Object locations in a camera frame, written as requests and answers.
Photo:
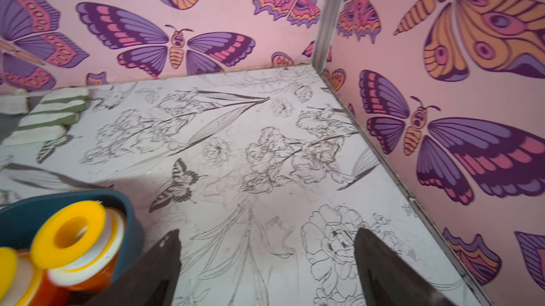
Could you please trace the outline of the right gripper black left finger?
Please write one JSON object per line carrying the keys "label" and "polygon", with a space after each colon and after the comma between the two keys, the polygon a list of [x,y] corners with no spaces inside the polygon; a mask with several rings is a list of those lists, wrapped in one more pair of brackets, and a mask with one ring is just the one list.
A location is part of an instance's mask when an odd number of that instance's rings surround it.
{"label": "right gripper black left finger", "polygon": [[173,229],[88,305],[171,305],[182,267],[180,231]]}

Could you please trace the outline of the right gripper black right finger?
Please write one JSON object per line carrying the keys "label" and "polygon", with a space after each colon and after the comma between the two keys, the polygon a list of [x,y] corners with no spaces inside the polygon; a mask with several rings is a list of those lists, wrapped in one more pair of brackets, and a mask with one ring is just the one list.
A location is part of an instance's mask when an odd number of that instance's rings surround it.
{"label": "right gripper black right finger", "polygon": [[354,256],[367,305],[454,306],[370,230],[358,230]]}

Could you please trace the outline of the small yellow white tape roll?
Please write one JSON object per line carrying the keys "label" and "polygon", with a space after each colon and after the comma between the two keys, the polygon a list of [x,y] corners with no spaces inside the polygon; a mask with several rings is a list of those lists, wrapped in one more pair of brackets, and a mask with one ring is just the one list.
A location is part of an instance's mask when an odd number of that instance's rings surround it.
{"label": "small yellow white tape roll", "polygon": [[30,305],[42,280],[28,251],[1,247],[1,305]]}

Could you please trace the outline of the teal plastic storage box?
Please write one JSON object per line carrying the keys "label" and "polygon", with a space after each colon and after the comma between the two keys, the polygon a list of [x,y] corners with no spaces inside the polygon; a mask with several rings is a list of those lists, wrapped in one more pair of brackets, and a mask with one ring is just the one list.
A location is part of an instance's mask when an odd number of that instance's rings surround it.
{"label": "teal plastic storage box", "polygon": [[126,219],[126,235],[121,243],[113,281],[129,270],[141,257],[144,231],[137,220],[130,199],[122,192],[108,189],[62,192],[41,195],[15,202],[1,209],[1,245],[13,249],[29,249],[45,221],[58,210],[75,202],[95,200],[106,208],[114,208]]}

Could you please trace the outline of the white orange tape roll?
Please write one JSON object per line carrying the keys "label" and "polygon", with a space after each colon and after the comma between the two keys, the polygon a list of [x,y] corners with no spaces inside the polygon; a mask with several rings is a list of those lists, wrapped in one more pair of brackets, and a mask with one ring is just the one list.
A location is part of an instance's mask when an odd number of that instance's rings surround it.
{"label": "white orange tape roll", "polygon": [[52,284],[44,278],[38,285],[37,291],[30,298],[29,306],[65,306],[68,305],[71,292]]}

